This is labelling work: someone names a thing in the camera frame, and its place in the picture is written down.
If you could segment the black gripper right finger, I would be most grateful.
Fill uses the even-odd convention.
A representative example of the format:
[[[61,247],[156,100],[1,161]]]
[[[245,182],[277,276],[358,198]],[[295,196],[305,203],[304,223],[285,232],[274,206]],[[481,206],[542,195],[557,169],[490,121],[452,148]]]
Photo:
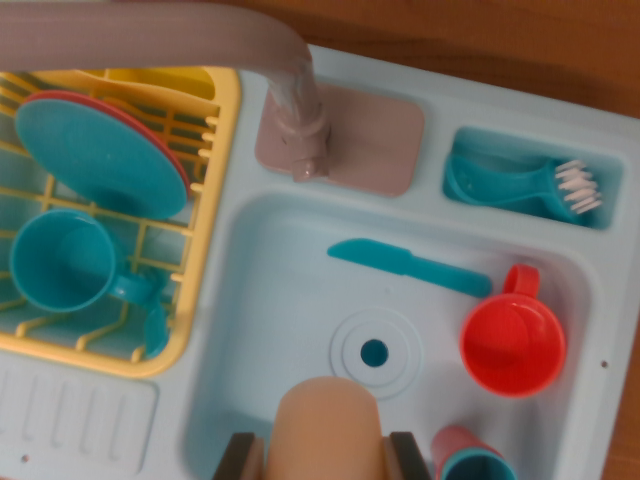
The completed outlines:
[[[386,478],[431,480],[422,453],[411,432],[392,432],[383,438]]]

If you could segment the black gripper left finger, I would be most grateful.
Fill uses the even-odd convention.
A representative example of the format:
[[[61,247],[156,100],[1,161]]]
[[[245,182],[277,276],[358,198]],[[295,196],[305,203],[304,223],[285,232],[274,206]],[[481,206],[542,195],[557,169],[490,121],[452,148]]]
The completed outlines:
[[[254,433],[234,433],[214,474],[214,480],[260,480],[264,477],[265,440]]]

